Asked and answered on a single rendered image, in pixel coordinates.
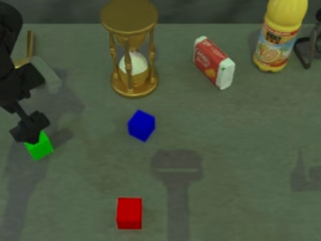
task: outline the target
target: orange juice bottle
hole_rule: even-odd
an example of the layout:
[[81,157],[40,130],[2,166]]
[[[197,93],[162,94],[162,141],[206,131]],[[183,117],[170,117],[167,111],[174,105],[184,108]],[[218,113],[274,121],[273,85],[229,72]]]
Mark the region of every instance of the orange juice bottle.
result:
[[307,11],[307,2],[269,0],[253,56],[260,70],[278,72],[286,66]]

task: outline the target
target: hourglass top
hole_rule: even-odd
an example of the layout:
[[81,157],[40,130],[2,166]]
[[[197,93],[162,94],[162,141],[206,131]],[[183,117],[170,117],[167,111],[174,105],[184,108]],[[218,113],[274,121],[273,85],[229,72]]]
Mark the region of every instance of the hourglass top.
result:
[[148,32],[157,19],[157,9],[149,0],[110,0],[100,11],[102,25],[120,35]]

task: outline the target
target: biscuit packet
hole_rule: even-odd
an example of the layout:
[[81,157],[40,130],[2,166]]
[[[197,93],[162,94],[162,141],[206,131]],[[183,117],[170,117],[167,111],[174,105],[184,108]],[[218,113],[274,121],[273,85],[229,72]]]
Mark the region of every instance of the biscuit packet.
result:
[[193,62],[220,90],[232,84],[235,63],[206,36],[195,40]]

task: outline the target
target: hourglass base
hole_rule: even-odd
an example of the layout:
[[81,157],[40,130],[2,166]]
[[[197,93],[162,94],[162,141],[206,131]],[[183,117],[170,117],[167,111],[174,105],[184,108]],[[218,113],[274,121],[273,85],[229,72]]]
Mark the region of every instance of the hourglass base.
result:
[[127,83],[122,81],[119,75],[111,75],[111,86],[113,90],[126,98],[140,98],[151,94],[158,86],[158,75],[155,74],[155,78],[151,81],[149,78],[140,86],[134,87],[132,91],[128,89]]

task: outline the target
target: blue cube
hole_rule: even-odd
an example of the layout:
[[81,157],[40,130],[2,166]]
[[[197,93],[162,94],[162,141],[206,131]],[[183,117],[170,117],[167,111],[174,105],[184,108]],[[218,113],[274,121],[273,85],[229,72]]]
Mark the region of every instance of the blue cube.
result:
[[128,133],[131,136],[145,142],[155,130],[155,117],[141,110],[137,110],[128,121],[127,127]]

